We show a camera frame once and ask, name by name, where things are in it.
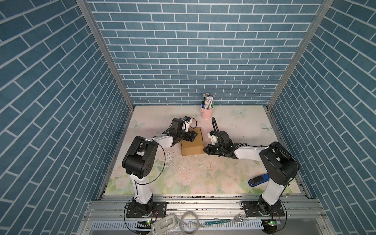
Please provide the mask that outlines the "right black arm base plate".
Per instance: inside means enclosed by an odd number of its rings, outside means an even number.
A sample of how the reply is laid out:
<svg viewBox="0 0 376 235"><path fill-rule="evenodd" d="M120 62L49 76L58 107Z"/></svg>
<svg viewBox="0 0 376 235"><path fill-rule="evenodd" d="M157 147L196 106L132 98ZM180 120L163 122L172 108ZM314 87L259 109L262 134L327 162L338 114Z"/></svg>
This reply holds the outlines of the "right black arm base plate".
<svg viewBox="0 0 376 235"><path fill-rule="evenodd" d="M259 201L241 201L240 206L248 217L285 216L285 209L280 200L273 206L268 205L266 202Z"/></svg>

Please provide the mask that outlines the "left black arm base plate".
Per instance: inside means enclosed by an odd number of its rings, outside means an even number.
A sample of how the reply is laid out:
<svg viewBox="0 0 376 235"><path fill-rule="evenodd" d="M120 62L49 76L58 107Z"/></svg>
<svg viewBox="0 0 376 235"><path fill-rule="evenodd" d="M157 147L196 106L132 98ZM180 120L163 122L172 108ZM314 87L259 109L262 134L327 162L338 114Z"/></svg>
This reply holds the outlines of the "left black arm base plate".
<svg viewBox="0 0 376 235"><path fill-rule="evenodd" d="M154 217L163 218L166 216L167 202L156 201L148 202L147 204L141 204L132 200L127 204L125 209L125 216L127 218L142 218L142 217Z"/></svg>

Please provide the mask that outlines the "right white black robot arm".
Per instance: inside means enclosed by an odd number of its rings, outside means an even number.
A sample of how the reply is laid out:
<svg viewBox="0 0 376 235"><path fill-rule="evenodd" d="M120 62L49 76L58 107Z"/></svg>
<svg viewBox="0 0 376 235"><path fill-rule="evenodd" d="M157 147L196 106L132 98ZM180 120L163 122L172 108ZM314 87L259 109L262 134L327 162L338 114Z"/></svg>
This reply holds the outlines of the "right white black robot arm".
<svg viewBox="0 0 376 235"><path fill-rule="evenodd" d="M236 160L252 160L263 163L269 181L258 199L257 209L263 216L271 215L281 205L280 198L298 171L299 164L279 142L267 146L251 146L246 143L233 143L225 131L220 131L214 117L211 119L213 131L209 133L211 144L204 148L209 156L217 155Z"/></svg>

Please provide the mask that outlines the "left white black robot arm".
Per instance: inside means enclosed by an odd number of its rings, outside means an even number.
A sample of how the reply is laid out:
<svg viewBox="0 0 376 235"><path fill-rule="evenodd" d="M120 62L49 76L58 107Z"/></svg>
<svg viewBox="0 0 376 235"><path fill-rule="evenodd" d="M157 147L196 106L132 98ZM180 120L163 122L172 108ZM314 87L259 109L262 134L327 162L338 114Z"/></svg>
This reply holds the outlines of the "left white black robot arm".
<svg viewBox="0 0 376 235"><path fill-rule="evenodd" d="M193 117L174 118L170 126L162 134L153 138L135 137L123 161L122 167L130 175L135 190L133 202L136 206L149 208L153 204L153 194L145 180L150 174L157 150L165 150L175 146L181 141L193 142L197 133L191 124L196 119Z"/></svg>

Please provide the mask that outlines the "brown cardboard paper box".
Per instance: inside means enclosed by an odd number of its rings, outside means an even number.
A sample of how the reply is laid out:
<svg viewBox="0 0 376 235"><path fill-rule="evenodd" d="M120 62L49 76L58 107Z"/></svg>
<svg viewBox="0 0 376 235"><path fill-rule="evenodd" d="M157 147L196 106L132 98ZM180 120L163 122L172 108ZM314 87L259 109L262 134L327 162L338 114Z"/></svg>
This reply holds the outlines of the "brown cardboard paper box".
<svg viewBox="0 0 376 235"><path fill-rule="evenodd" d="M185 140L181 141L182 156L204 154L204 142L201 128L197 127L195 129L192 129L192 131L196 132L197 136L195 137L193 142L188 142Z"/></svg>

